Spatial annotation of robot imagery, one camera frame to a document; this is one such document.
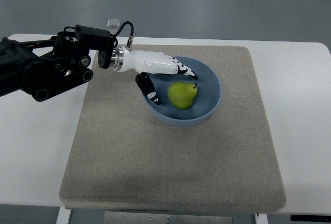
blue bowl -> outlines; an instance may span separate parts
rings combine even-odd
[[[181,63],[191,68],[198,79],[183,74],[165,75],[148,74],[151,78],[161,105],[156,105],[144,96],[145,102],[159,121],[176,127],[188,127],[196,125],[208,118],[218,107],[222,99],[222,83],[216,73],[205,63],[189,57],[175,57]],[[167,90],[170,84],[181,81],[197,83],[198,92],[192,106],[187,110],[175,108],[169,101]]]

bowl rim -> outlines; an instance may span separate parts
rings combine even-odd
[[[218,84],[219,84],[219,87],[220,87],[220,97],[216,103],[216,105],[206,114],[200,116],[200,117],[197,117],[197,118],[194,118],[194,119],[187,119],[187,120],[182,120],[182,119],[175,119],[175,118],[171,118],[171,117],[168,117],[164,114],[161,114],[160,112],[156,111],[147,101],[146,97],[142,94],[143,96],[143,99],[145,100],[145,103],[147,104],[148,108],[154,112],[155,114],[157,114],[158,116],[161,116],[162,118],[165,118],[166,120],[170,120],[170,121],[176,121],[176,122],[179,122],[179,123],[185,123],[185,122],[192,122],[192,121],[198,121],[200,119],[204,119],[206,118],[207,116],[209,116],[211,113],[214,112],[214,110],[219,106],[221,100],[222,100],[222,97],[223,97],[223,88],[222,88],[222,82],[221,80],[219,79],[218,75],[216,74],[216,72],[209,66],[207,65],[206,63],[202,62],[201,60],[199,59],[196,59],[196,58],[193,58],[193,57],[185,57],[185,58],[189,58],[189,59],[193,59],[193,60],[196,60],[202,64],[204,64],[205,66],[207,66],[216,76],[217,80],[218,80]]]

gray floor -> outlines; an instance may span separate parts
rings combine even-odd
[[[331,0],[0,0],[2,37],[56,34],[75,24],[105,28],[109,18],[133,22],[137,37],[321,42],[331,50]],[[0,205],[0,223],[55,223],[54,211]],[[102,223],[100,216],[74,210],[70,223]],[[287,222],[289,216],[269,217]]]

white table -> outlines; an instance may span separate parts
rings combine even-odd
[[[126,43],[127,38],[118,39]],[[134,44],[247,47],[287,195],[278,213],[331,214],[331,54],[325,45],[165,38],[135,38]],[[81,85],[45,102],[22,91],[0,98],[0,203],[63,206],[58,193],[86,88]]]

screw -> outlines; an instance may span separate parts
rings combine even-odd
[[[81,58],[81,60],[79,61],[80,65],[83,66],[83,67],[87,67],[89,66],[90,64],[90,59],[89,59],[89,56],[84,56]]]

